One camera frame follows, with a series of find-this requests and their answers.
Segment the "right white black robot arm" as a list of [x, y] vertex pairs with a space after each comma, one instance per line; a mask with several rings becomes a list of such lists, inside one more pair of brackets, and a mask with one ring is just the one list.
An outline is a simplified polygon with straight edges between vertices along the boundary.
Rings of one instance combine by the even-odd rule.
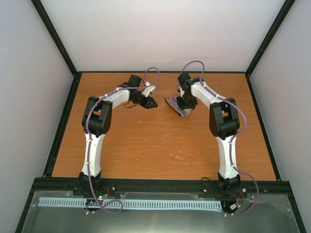
[[233, 98], [218, 95], [199, 77], [192, 79], [188, 73], [181, 73], [177, 80], [180, 92], [176, 97], [178, 110], [182, 113], [193, 110], [198, 100], [209, 109], [209, 129], [216, 137], [220, 156], [218, 187], [222, 195], [229, 195], [241, 184], [235, 149], [235, 135], [240, 128], [236, 102]]

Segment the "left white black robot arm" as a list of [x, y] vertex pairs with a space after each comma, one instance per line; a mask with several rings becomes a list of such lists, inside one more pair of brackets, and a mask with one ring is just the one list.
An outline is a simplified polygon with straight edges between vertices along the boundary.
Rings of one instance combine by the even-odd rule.
[[91, 96], [87, 100], [82, 117], [82, 126], [86, 137], [85, 160], [79, 181], [90, 195], [97, 195], [101, 190], [101, 153], [103, 141], [111, 127], [112, 111], [117, 106], [131, 101], [145, 109], [157, 107], [150, 96], [156, 91], [156, 85], [131, 75], [129, 80], [118, 85], [113, 91], [100, 96]]

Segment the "plaid glasses case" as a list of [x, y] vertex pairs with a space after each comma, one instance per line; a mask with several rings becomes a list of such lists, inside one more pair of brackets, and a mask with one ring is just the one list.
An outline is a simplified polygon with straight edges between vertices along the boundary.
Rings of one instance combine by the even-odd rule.
[[172, 95], [164, 98], [165, 102], [170, 105], [181, 117], [188, 117], [192, 109], [181, 109], [177, 104], [177, 96]]

